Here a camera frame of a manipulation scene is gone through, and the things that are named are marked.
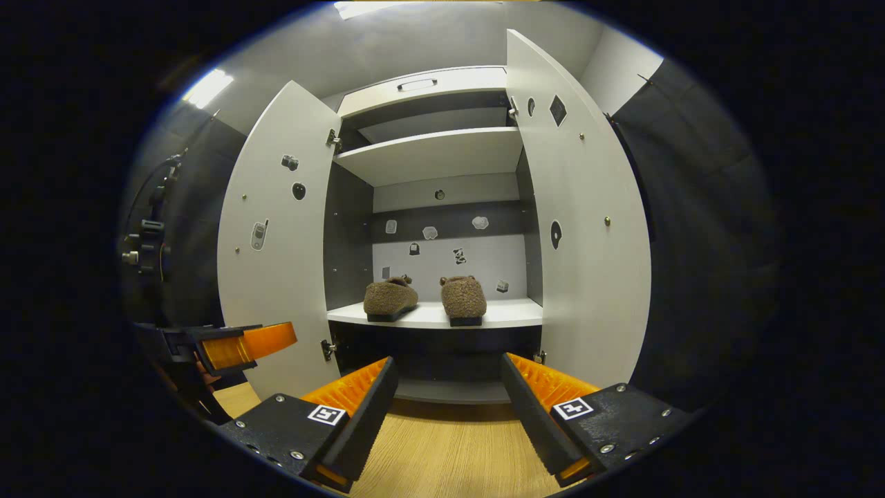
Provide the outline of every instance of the top drawer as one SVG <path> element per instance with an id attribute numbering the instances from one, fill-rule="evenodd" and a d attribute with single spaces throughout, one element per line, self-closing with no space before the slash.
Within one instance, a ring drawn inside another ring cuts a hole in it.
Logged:
<path id="1" fill-rule="evenodd" d="M 418 97 L 475 90 L 504 90 L 507 73 L 503 67 L 466 67 L 404 76 L 378 83 L 344 96 L 338 115 L 347 118 L 383 105 Z"/>

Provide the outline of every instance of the cabinet handle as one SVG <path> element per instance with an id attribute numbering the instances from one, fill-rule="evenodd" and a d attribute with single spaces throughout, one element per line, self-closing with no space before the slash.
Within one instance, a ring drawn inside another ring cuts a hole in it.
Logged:
<path id="1" fill-rule="evenodd" d="M 414 82 L 400 83 L 400 84 L 398 84 L 398 85 L 396 86 L 396 89 L 399 90 L 399 91 L 409 91 L 409 89 L 403 90 L 403 86 L 404 86 L 404 85 L 411 85 L 411 84 L 413 84 L 413 83 L 420 83 L 420 82 L 432 82 L 432 83 L 430 83 L 430 84 L 427 85 L 427 86 L 422 86 L 422 87 L 419 87 L 419 88 L 422 88 L 422 89 L 423 89 L 423 88 L 426 88 L 426 87 L 432 87 L 432 86 L 436 85 L 436 78 L 431 78 L 431 79 L 429 79 L 429 80 L 416 80 L 416 81 L 414 81 Z"/>

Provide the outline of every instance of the slipper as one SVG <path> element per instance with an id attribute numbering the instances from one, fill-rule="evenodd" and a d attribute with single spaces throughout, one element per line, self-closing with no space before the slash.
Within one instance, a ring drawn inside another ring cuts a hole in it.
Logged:
<path id="1" fill-rule="evenodd" d="M 486 296 L 480 283 L 470 276 L 440 278 L 442 307 L 452 327 L 482 325 L 486 314 Z"/>
<path id="2" fill-rule="evenodd" d="M 412 279 L 403 275 L 369 284 L 363 300 L 366 320 L 395 322 L 400 316 L 418 307 L 418 293 L 409 287 L 411 283 Z"/>

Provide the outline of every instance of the black slipper sole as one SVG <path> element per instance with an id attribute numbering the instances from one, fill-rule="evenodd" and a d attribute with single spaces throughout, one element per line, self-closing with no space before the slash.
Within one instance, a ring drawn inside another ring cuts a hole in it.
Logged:
<path id="1" fill-rule="evenodd" d="M 368 322 L 395 322 L 396 320 L 399 320 L 399 318 L 401 316 L 405 315 L 406 313 L 409 313 L 410 311 L 412 311 L 416 307 L 417 306 L 404 307 L 403 309 L 397 311 L 393 315 L 369 315 L 369 314 L 366 314 L 366 320 Z"/>
<path id="2" fill-rule="evenodd" d="M 450 318 L 449 326 L 452 327 L 469 327 L 472 325 L 482 325 L 482 317 L 476 316 L 473 318 Z"/>

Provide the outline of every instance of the recessed handle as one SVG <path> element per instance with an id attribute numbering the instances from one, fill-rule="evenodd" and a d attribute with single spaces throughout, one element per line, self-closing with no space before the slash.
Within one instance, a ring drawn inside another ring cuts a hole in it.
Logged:
<path id="1" fill-rule="evenodd" d="M 422 83 L 422 82 L 430 82 L 430 84 L 429 84 L 429 85 L 420 85 L 420 86 L 416 86 L 416 87 L 414 87 L 414 88 L 408 88 L 408 89 L 405 88 L 406 86 L 411 87 L 411 86 L 414 85 L 415 83 Z M 431 78 L 431 79 L 429 79 L 429 80 L 417 80 L 417 81 L 414 81 L 414 82 L 408 82 L 408 83 L 400 83 L 400 84 L 398 84 L 398 85 L 396 86 L 396 89 L 399 90 L 399 91 L 409 91 L 409 90 L 413 90 L 413 89 L 424 89 L 424 88 L 427 88 L 427 87 L 432 87 L 432 86 L 434 86 L 434 85 L 436 85 L 436 78 Z"/>

